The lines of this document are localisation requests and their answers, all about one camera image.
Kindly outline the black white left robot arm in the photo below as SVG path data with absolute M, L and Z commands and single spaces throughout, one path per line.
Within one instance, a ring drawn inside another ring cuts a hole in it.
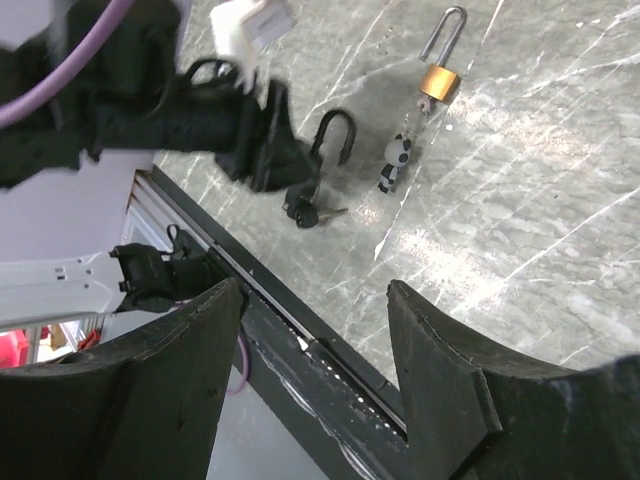
M 49 169 L 78 170 L 106 150 L 210 152 L 254 192 L 314 186 L 320 164 L 289 119 L 287 85 L 255 90 L 248 27 L 285 12 L 264 2 L 223 7 L 213 56 L 175 65 L 181 14 L 173 1 L 60 1 L 53 21 L 1 53 L 1 185 Z M 5 263 L 1 322 L 88 314 L 163 313 L 220 281 L 207 255 L 174 243 L 130 243 L 68 259 Z

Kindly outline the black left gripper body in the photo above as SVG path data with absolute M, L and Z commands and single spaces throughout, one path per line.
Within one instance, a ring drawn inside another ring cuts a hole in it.
M 318 182 L 319 164 L 294 135 L 289 106 L 289 87 L 280 79 L 269 81 L 264 108 L 252 95 L 245 99 L 231 150 L 214 157 L 231 181 L 242 182 L 256 193 Z

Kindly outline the black-headed key bunch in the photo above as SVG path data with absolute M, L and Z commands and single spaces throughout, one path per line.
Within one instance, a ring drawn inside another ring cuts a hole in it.
M 384 150 L 385 165 L 381 170 L 378 188 L 387 194 L 394 189 L 401 170 L 408 164 L 415 139 L 428 124 L 434 100 L 421 96 L 404 117 L 402 129 L 389 141 Z

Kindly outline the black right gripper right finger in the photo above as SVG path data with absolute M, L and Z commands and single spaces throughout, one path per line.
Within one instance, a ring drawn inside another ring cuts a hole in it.
M 408 284 L 388 320 L 421 479 L 635 479 L 639 359 L 572 370 L 512 350 Z

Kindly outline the brass padlock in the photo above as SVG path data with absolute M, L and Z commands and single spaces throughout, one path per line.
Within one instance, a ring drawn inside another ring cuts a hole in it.
M 457 17 L 454 27 L 446 38 L 436 60 L 428 66 L 427 72 L 419 86 L 419 91 L 423 95 L 432 101 L 444 104 L 449 102 L 460 81 L 460 76 L 454 71 L 449 70 L 446 67 L 446 62 L 466 25 L 466 10 L 461 6 L 451 6 L 446 9 L 418 55 L 418 58 L 422 62 L 427 60 L 445 24 L 454 16 Z

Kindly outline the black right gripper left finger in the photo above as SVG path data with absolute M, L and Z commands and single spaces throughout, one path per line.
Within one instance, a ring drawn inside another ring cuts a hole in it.
M 205 478 L 242 304 L 226 279 L 107 343 L 3 370 L 2 477 Z

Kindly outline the black-headed keys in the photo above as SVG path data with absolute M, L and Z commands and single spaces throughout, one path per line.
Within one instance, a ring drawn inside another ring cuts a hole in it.
M 287 217 L 293 220 L 300 229 L 314 228 L 348 212 L 347 208 L 318 210 L 314 204 L 306 199 L 284 203 L 282 208 Z

